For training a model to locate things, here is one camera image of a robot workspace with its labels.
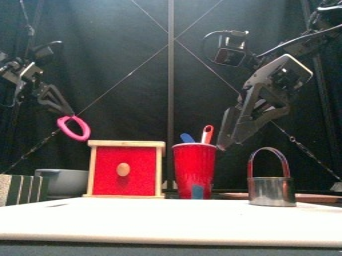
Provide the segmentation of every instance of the metal handle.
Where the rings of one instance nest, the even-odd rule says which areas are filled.
[[[253,160],[254,160],[254,157],[256,157],[257,153],[261,150],[269,150],[269,151],[272,151],[278,156],[278,158],[280,158],[280,160],[282,162],[284,176],[286,178],[291,178],[291,168],[289,168],[289,163],[288,163],[286,157],[285,157],[285,155],[282,154],[282,152],[278,149],[272,148],[272,147],[260,148],[258,150],[256,150],[252,153],[252,156],[250,156],[250,159],[249,159],[249,164],[248,164],[248,177],[253,178]]]

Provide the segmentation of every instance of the metal pole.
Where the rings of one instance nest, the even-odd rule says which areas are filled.
[[[174,0],[169,0],[169,113],[168,113],[168,189],[174,187]]]

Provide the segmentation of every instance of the gray container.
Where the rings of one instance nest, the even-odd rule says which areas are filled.
[[[261,150],[272,151],[282,162],[284,177],[254,177],[253,160]],[[288,160],[280,150],[272,147],[260,148],[250,156],[248,166],[249,200],[253,205],[296,206],[295,180],[291,177]]]
[[[79,197],[87,192],[89,171],[37,169],[35,176],[50,179],[49,198]]]

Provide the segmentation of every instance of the metal bucket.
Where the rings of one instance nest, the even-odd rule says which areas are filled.
[[[261,150],[272,151],[282,162],[284,177],[253,177],[253,160]],[[288,160],[280,150],[260,148],[250,156],[248,165],[250,204],[264,206],[296,206],[295,181]]]

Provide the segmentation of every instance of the red wooden box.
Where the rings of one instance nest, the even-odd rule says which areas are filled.
[[[164,197],[165,142],[90,140],[86,196]]]

